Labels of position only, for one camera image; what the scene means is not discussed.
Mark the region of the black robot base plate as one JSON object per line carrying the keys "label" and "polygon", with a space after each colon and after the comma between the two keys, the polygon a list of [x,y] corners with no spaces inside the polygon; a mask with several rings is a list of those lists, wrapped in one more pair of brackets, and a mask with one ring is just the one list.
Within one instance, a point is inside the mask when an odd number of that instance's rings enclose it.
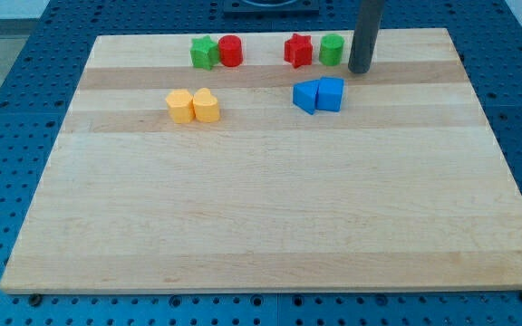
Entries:
{"label": "black robot base plate", "polygon": [[320,0],[224,0],[224,15],[316,14]]}

